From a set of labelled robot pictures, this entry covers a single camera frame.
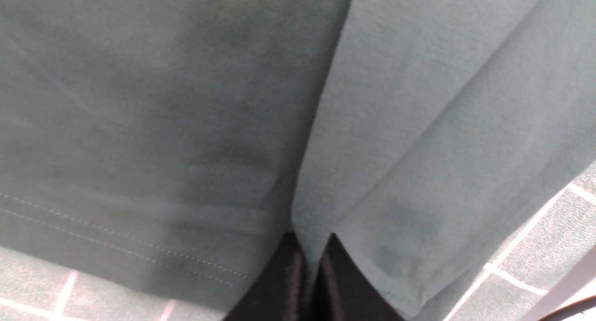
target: floor tile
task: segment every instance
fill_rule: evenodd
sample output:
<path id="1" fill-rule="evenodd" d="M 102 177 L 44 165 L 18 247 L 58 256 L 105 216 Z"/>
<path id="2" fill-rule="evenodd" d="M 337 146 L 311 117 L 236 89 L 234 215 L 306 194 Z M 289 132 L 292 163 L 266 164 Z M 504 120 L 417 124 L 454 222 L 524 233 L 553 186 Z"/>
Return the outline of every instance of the floor tile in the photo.
<path id="1" fill-rule="evenodd" d="M 492 274 L 455 313 L 451 321 L 517 320 L 541 297 Z"/>
<path id="2" fill-rule="evenodd" d="M 596 195 L 596 163 L 592 164 L 574 181 L 576 185 Z"/>
<path id="3" fill-rule="evenodd" d="M 528 285 L 550 289 L 596 244 L 596 206 L 565 191 L 500 265 Z"/>
<path id="4" fill-rule="evenodd" d="M 68 269 L 0 247 L 0 297 L 53 310 Z"/>
<path id="5" fill-rule="evenodd" d="M 166 299 L 81 274 L 64 315 L 89 321 L 152 321 L 158 320 L 166 302 Z"/>

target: white grout line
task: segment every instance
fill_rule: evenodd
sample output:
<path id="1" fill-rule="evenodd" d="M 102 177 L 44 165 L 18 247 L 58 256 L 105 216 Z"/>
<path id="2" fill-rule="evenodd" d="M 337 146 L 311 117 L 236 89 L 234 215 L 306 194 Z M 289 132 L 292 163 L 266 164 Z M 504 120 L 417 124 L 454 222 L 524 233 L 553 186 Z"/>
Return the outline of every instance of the white grout line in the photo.
<path id="1" fill-rule="evenodd" d="M 54 308 L 54 314 L 52 317 L 49 318 L 49 321 L 61 321 L 64 318 L 62 317 L 62 313 L 64 313 L 64 308 L 66 308 L 66 304 L 68 303 L 68 299 L 70 298 L 70 294 L 73 291 L 73 287 L 75 286 L 76 279 L 79 276 L 79 273 L 75 270 L 70 270 L 68 273 L 68 279 L 66 280 L 66 284 L 62 288 L 62 292 L 58 295 L 58 300 L 56 301 L 56 307 Z"/>
<path id="2" fill-rule="evenodd" d="M 170 317 L 170 314 L 172 314 L 172 311 L 174 310 L 175 306 L 176 300 L 168 301 L 166 309 L 163 310 L 162 316 L 159 317 L 159 321 L 168 321 L 168 318 Z"/>
<path id="3" fill-rule="evenodd" d="M 501 270 L 500 268 L 495 267 L 493 265 L 486 266 L 485 269 L 492 271 L 494 274 L 496 274 L 496 276 L 499 276 L 502 279 L 505 279 L 511 285 L 515 285 L 516 287 L 525 289 L 526 291 L 529 291 L 531 293 L 538 294 L 538 295 L 546 295 L 547 293 L 549 293 L 545 289 L 539 289 L 538 287 L 533 287 L 532 285 L 528 285 L 528 284 L 524 283 L 523 281 L 519 281 L 519 279 L 515 278 L 514 276 L 511 276 L 504 270 Z"/>
<path id="4" fill-rule="evenodd" d="M 581 196 L 584 200 L 590 202 L 590 204 L 596 206 L 596 195 L 575 184 L 570 184 L 568 187 L 570 191 Z"/>
<path id="5" fill-rule="evenodd" d="M 31 314 L 31 315 L 36 315 L 36 316 L 40 316 L 40 317 L 45 317 L 47 319 L 50 319 L 51 317 L 54 317 L 54 313 L 47 311 L 47 310 L 41 310 L 39 308 L 35 308 L 32 306 L 27 306 L 24 304 L 19 304 L 16 301 L 13 300 L 8 300 L 5 298 L 0 298 L 0 306 L 5 306 L 5 307 L 9 307 L 9 308 L 13 308 L 15 310 L 18 310 L 20 312 L 23 313 L 27 313 L 27 314 Z M 62 319 L 60 319 L 60 321 L 85 321 L 83 319 L 76 319 L 75 317 L 62 317 Z"/>
<path id="6" fill-rule="evenodd" d="M 505 250 L 503 250 L 503 252 L 494 260 L 494 262 L 492 263 L 493 266 L 495 266 L 495 267 L 499 266 L 501 264 L 501 262 L 503 262 L 505 260 L 505 258 L 507 258 L 507 256 L 509 256 L 509 253 L 511 253 L 513 251 L 513 249 L 515 249 L 515 247 L 519 243 L 521 243 L 521 241 L 524 238 L 526 238 L 526 236 L 530 233 L 532 228 L 534 228 L 534 226 L 536 226 L 536 224 L 538 224 L 538 222 L 544 217 L 544 215 L 546 215 L 549 212 L 549 210 L 551 208 L 553 208 L 553 205 L 555 204 L 555 202 L 557 202 L 557 200 L 561 197 L 562 193 L 566 189 L 567 189 L 566 187 L 564 189 L 562 189 L 560 192 L 557 193 L 557 195 L 555 195 L 545 205 L 542 206 L 542 208 L 536 213 L 536 215 L 534 215 L 532 217 L 532 219 L 530 219 L 530 221 L 523 228 L 523 230 L 511 241 L 511 243 L 505 248 Z M 443 319 L 443 321 L 449 321 L 455 315 L 455 313 L 457 313 L 457 311 L 461 308 L 461 306 L 463 306 L 466 303 L 466 301 L 470 298 L 470 296 L 472 294 L 474 294 L 474 292 L 478 289 L 478 287 L 480 287 L 480 285 L 482 285 L 482 283 L 490 276 L 490 274 L 491 274 L 491 271 L 484 271 L 474 281 L 474 283 L 470 286 L 468 291 L 466 291 L 466 293 L 464 293 L 464 295 L 455 304 L 455 306 L 453 307 L 451 312 L 449 312 L 449 314 L 445 317 L 445 319 Z"/>

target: stitching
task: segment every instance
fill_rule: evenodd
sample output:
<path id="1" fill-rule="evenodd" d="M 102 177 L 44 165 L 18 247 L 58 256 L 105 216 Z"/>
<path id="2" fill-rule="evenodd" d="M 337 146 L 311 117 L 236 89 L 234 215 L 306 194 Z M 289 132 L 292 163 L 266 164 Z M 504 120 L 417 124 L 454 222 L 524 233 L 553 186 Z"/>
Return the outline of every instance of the stitching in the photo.
<path id="1" fill-rule="evenodd" d="M 6 213 L 8 215 L 12 215 L 12 216 L 18 217 L 20 219 L 24 219 L 26 221 L 32 221 L 32 222 L 35 222 L 35 223 L 44 225 L 44 226 L 46 226 L 48 228 L 52 228 L 52 229 L 58 230 L 60 232 L 65 232 L 66 234 L 68 234 L 70 236 L 73 236 L 73 237 L 76 237 L 76 238 L 81 238 L 81 239 L 84 239 L 84 240 L 86 240 L 88 242 L 91 242 L 91 243 L 95 243 L 95 244 L 98 244 L 98 245 L 106 246 L 106 247 L 109 247 L 110 249 L 118 250 L 118 251 L 121 251 L 122 253 L 127 253 L 128 255 L 142 258 L 142 259 L 144 259 L 146 261 L 152 262 L 155 265 L 161 266 L 161 267 L 166 268 L 166 269 L 169 269 L 169 270 L 175 270 L 175 271 L 179 271 L 179 272 L 185 272 L 185 273 L 189 273 L 189 274 L 193 274 L 193 275 L 197 275 L 197 276 L 204 276 L 204 277 L 207 277 L 207 278 L 209 278 L 211 280 L 217 281 L 218 283 L 221 283 L 223 285 L 228 285 L 228 286 L 233 287 L 235 289 L 239 289 L 240 291 L 245 291 L 245 289 L 242 289 L 240 287 L 237 287 L 236 285 L 234 285 L 234 284 L 232 284 L 230 282 L 227 282 L 225 280 L 221 280 L 221 279 L 219 279 L 217 277 L 213 277 L 213 276 L 210 276 L 208 274 L 204 274 L 202 272 L 198 272 L 198 271 L 195 271 L 195 270 L 188 270 L 188 269 L 185 269 L 185 268 L 176 268 L 174 266 L 168 266 L 168 265 L 166 265 L 166 264 L 164 264 L 162 262 L 159 262 L 159 261 L 154 260 L 153 258 L 145 257 L 143 255 L 139 255 L 138 253 L 133 253 L 130 250 L 126 250 L 126 249 L 123 249 L 121 247 L 117 247 L 115 245 L 111 245 L 111 244 L 108 244 L 108 243 L 105 243 L 105 242 L 102 242 L 102 241 L 98 241 L 98 240 L 95 240 L 95 239 L 92 239 L 92 238 L 88 238 L 87 236 L 83 236 L 81 234 L 77 234 L 76 232 L 69 232 L 68 230 L 62 229 L 61 227 L 57 227 L 57 226 L 52 225 L 52 224 L 49 224 L 47 222 L 39 221 L 38 219 L 32 219 L 31 217 L 26 217 L 24 215 L 20 215 L 20 214 L 15 213 L 15 212 L 7 211 L 6 209 L 2 209 L 2 208 L 0 208 L 0 211 L 3 212 L 3 213 Z"/>
<path id="2" fill-rule="evenodd" d="M 61 213 L 61 212 L 55 211 L 53 209 L 50 209 L 50 208 L 47 208 L 47 207 L 44 207 L 44 206 L 40 206 L 40 205 L 34 204 L 32 202 L 23 200 L 21 198 L 15 198 L 14 196 L 10 196 L 10 195 L 4 194 L 4 193 L 0 193 L 0 196 L 4 196 L 5 198 L 10 198 L 11 200 L 16 201 L 16 202 L 21 202 L 21 204 L 27 204 L 27 205 L 32 206 L 32 207 L 35 207 L 35 208 L 43 209 L 43 210 L 45 210 L 45 211 L 47 211 L 47 212 L 49 212 L 49 213 L 51 213 L 53 215 L 60 216 L 60 217 L 62 217 L 64 219 L 69 219 L 70 221 L 73 221 L 75 223 L 79 223 L 79 224 L 82 224 L 82 225 L 85 225 L 85 226 L 88 226 L 88 227 L 95 228 L 96 230 L 100 230 L 100 231 L 105 232 L 107 234 L 113 234 L 113 235 L 116 235 L 116 236 L 121 236 L 122 238 L 127 238 L 127 239 L 130 239 L 130 240 L 133 240 L 135 242 L 138 242 L 138 243 L 141 243 L 143 245 L 147 245 L 149 247 L 152 247 L 154 249 L 157 249 L 158 251 L 161 251 L 163 253 L 167 253 L 168 255 L 173 255 L 173 256 L 179 257 L 179 258 L 185 258 L 185 259 L 192 260 L 192 261 L 195 261 L 195 262 L 202 262 L 203 264 L 207 264 L 209 266 L 220 268 L 221 270 L 224 270 L 224 271 L 227 271 L 227 272 L 231 272 L 231 273 L 233 273 L 233 274 L 235 274 L 237 276 L 241 276 L 241 277 L 244 277 L 244 278 L 250 279 L 250 280 L 255 280 L 255 278 L 253 278 L 251 276 L 247 276 L 246 274 L 241 273 L 241 272 L 236 272 L 236 271 L 231 270 L 230 268 L 227 268 L 225 266 L 221 266 L 221 265 L 215 264 L 213 262 L 208 262 L 206 260 L 202 260 L 200 258 L 197 258 L 196 256 L 193 256 L 193 255 L 186 255 L 184 253 L 176 253 L 174 251 L 170 251 L 170 250 L 164 249 L 161 246 L 157 246 L 157 245 L 152 244 L 152 243 L 149 243 L 149 242 L 147 242 L 145 240 L 136 238 L 135 236 L 131 236 L 129 234 L 123 234 L 121 232 L 116 232 L 114 230 L 111 230 L 111 229 L 108 229 L 108 228 L 104 228 L 104 227 L 102 227 L 100 225 L 87 222 L 87 221 L 85 221 L 83 219 L 77 219 L 76 217 L 72 217 L 72 216 L 67 215 L 65 213 Z"/>

